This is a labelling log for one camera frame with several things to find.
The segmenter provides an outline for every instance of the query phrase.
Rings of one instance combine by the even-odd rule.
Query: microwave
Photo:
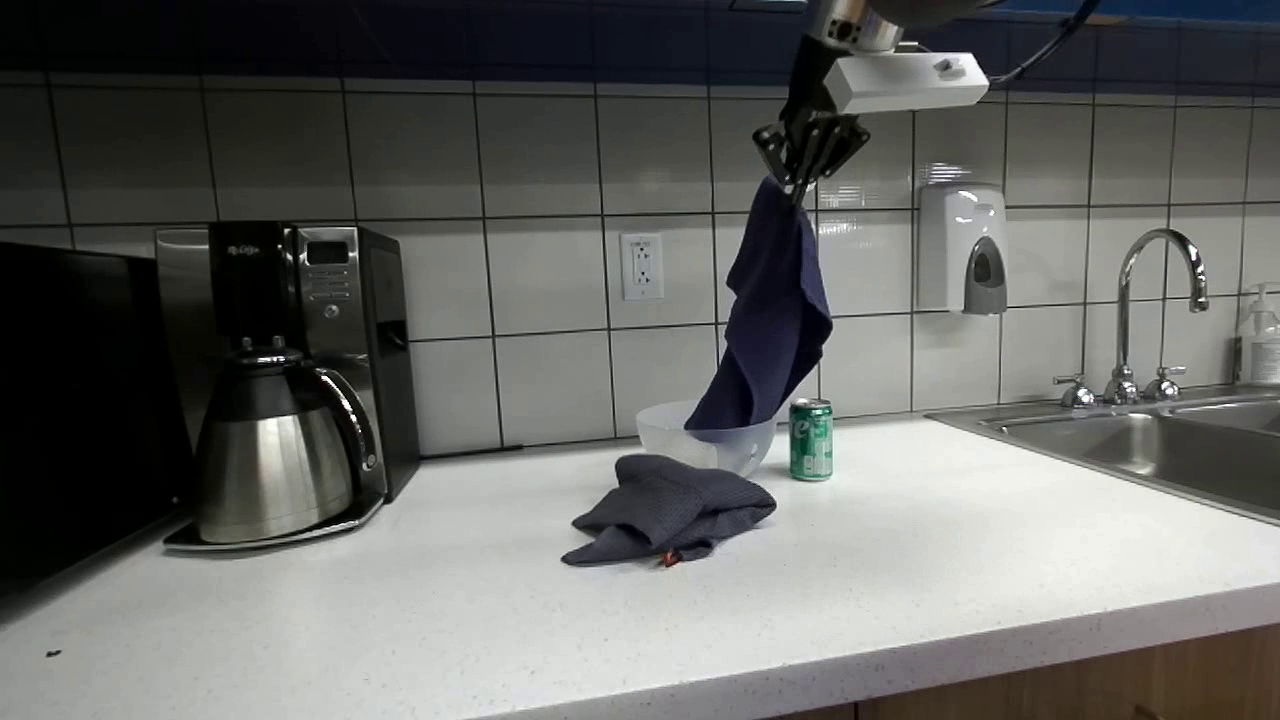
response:
[[[0,608],[192,504],[155,259],[0,241]]]

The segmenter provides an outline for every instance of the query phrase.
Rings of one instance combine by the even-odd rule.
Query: green soda can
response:
[[[832,402],[821,397],[793,402],[793,474],[807,485],[832,474]]]

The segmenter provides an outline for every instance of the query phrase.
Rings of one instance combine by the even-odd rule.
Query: stainless steel carafe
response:
[[[371,423],[346,381],[295,352],[243,352],[216,381],[201,433],[205,544],[314,527],[356,501],[375,464]]]

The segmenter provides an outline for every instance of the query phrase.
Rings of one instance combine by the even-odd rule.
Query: kitchen sink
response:
[[[1267,392],[941,420],[1280,524],[1280,397]]]

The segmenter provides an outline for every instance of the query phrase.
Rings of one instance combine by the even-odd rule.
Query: white tiled wall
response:
[[[399,80],[0,80],[0,234],[147,254],[155,226],[361,220],[403,244],[422,453],[626,435],[719,359],[779,86]],[[805,392],[838,417],[1105,385],[1116,272],[1155,224],[1206,259],[1211,313],[1165,244],[1136,269],[1131,366],[1231,372],[1238,296],[1280,279],[1280,104],[990,94],[873,117],[807,207],[834,336]],[[911,304],[914,184],[963,162],[1008,193],[1002,315]],[[664,234],[664,299],[626,299],[621,241]]]

